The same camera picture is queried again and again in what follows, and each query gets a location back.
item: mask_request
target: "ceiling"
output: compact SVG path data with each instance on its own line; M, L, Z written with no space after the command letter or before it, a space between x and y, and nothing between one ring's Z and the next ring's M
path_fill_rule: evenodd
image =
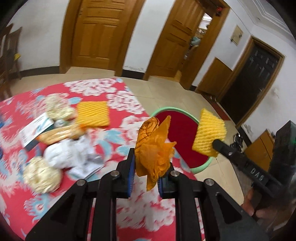
M279 13L266 0L238 0L254 24L264 27L273 33L281 33L289 40L295 42L288 26Z

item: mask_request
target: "doorway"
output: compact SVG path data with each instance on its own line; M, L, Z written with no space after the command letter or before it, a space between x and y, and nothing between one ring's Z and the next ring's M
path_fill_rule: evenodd
M60 51L60 73L71 66L122 71L145 0L70 0Z
M180 82L185 89L189 89L229 9L223 0L176 0L143 79L148 80L149 76L164 77ZM211 24L203 26L203 18L213 20L209 21Z
M255 110L284 61L284 56L264 42L251 37L246 50L217 101L236 127Z

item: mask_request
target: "floral tablecloth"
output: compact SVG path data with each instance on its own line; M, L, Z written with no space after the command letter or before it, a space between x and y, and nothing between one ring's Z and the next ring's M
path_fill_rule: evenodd
M135 146L138 129L148 118L137 98L119 78L68 82L13 96L0 103L5 125L0 129L0 211L12 230L25 239L27 233L49 208L77 180L64 173L60 188L49 194L34 193L23 182L24 166L46 148L38 144L30 152L22 149L20 129L45 112L45 97L56 93L73 107L80 101L108 101L111 124L91 131L96 151L106 160L105 167L88 180L96 180L116 169ZM175 153L172 163L178 171L194 179L188 166ZM162 200L157 186L146 192L146 177L135 176L130 199L117 201L117 236L120 241L175 241L175 201Z

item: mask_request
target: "wooden cabinet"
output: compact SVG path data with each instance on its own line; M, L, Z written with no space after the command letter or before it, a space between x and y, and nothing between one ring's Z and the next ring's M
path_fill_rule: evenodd
M245 150L245 154L258 166L268 171L272 159L273 146L274 140L268 130L266 130Z

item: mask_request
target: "red doormat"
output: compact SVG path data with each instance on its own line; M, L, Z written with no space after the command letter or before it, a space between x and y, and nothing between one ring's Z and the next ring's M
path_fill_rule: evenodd
M168 115L171 116L168 139L177 142L177 152L190 168L204 164L209 157L192 150L198 124L187 115L174 110L163 111L155 117L162 123Z
M211 99L211 96L202 94L202 96L207 100L207 102L210 103L210 105L214 108L214 110L217 112L217 114L220 116L220 118L224 121L229 121L230 118L228 115L224 112L224 110L217 104L216 101Z

